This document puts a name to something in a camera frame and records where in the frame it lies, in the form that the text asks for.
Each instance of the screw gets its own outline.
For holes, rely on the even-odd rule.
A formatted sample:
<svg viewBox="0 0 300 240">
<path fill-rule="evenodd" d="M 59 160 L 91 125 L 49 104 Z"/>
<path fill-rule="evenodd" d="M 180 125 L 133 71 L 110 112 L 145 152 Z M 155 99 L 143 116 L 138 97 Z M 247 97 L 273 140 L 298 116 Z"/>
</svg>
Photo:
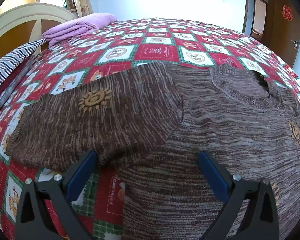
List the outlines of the screw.
<svg viewBox="0 0 300 240">
<path fill-rule="evenodd" d="M 269 185 L 270 181 L 269 181 L 268 179 L 263 179 L 263 180 L 262 180 L 262 183 L 263 183 L 263 184 L 266 184 L 266 185 Z"/>
<path fill-rule="evenodd" d="M 54 179 L 55 181 L 59 181 L 59 180 L 62 179 L 62 175 L 61 175 L 61 174 L 56 174 L 56 175 L 54 175 L 53 179 Z"/>
<path fill-rule="evenodd" d="M 232 179 L 234 179 L 235 181 L 239 181 L 241 179 L 241 176 L 239 174 L 233 174 Z"/>
<path fill-rule="evenodd" d="M 26 181 L 25 181 L 25 183 L 26 183 L 27 185 L 29 185 L 31 182 L 32 182 L 32 179 L 30 179 L 30 178 L 26 179 Z"/>
</svg>

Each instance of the wooden headboard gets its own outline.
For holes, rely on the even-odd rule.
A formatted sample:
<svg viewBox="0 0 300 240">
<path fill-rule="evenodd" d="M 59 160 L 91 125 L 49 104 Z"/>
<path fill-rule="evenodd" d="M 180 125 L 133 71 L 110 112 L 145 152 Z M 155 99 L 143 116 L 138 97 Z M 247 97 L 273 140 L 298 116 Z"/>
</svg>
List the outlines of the wooden headboard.
<svg viewBox="0 0 300 240">
<path fill-rule="evenodd" d="M 68 10 L 46 3 L 29 3 L 0 15 L 0 58 L 18 46 L 41 39 L 42 33 L 60 23 L 76 19 Z M 38 48 L 35 54 L 46 49 Z"/>
</svg>

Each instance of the sweater collar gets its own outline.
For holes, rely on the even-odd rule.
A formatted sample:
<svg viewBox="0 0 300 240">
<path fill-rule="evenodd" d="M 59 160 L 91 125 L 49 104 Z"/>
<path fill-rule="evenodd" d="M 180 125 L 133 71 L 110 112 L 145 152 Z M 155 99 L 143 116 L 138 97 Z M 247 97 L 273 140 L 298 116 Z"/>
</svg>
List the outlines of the sweater collar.
<svg viewBox="0 0 300 240">
<path fill-rule="evenodd" d="M 278 109 L 281 103 L 281 95 L 276 88 L 276 85 L 263 79 L 263 76 L 256 71 L 242 70 L 231 66 L 230 64 L 223 64 L 216 67 L 209 68 L 212 83 L 229 98 L 250 106 L 254 109 L 260 110 L 274 110 Z M 236 89 L 231 87 L 228 82 L 235 77 L 242 77 L 245 79 L 251 79 L 251 82 L 266 82 L 269 95 L 266 97 L 256 98 L 240 93 Z"/>
</svg>

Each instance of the knit sweater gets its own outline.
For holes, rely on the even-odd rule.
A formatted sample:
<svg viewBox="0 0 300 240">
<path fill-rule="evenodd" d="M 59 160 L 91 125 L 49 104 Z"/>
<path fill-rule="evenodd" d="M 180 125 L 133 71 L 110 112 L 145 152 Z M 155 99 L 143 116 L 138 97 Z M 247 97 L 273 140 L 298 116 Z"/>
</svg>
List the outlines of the knit sweater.
<svg viewBox="0 0 300 240">
<path fill-rule="evenodd" d="M 300 218 L 300 107 L 253 71 L 155 63 L 44 95 L 25 108 L 7 154 L 64 170 L 87 148 L 126 183 L 123 239 L 202 236 L 222 203 L 197 166 L 200 151 L 231 174 L 271 181 L 281 239 Z"/>
</svg>

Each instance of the sun emblem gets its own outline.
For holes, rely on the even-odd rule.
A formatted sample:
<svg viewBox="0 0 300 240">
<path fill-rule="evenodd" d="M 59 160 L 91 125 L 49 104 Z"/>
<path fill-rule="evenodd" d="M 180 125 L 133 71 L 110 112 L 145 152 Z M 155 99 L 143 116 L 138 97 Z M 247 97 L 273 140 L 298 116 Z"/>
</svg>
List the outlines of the sun emblem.
<svg viewBox="0 0 300 240">
<path fill-rule="evenodd" d="M 296 139 L 296 143 L 300 146 L 300 130 L 299 127 L 292 121 L 289 121 L 290 130 L 292 131 L 291 137 Z"/>
<path fill-rule="evenodd" d="M 279 202 L 278 202 L 278 199 L 279 199 L 279 188 L 278 188 L 278 186 L 276 185 L 275 182 L 271 184 L 271 187 L 272 187 L 272 191 L 273 191 L 274 198 L 275 198 L 275 204 L 278 206 L 279 205 Z"/>
<path fill-rule="evenodd" d="M 106 100 L 109 100 L 111 96 L 109 94 L 112 90 L 104 89 L 104 90 L 94 90 L 88 92 L 87 94 L 83 95 L 83 98 L 80 99 L 79 108 L 83 109 L 83 114 L 88 110 L 91 113 L 92 109 L 99 110 L 100 105 L 105 106 L 107 104 Z"/>
</svg>

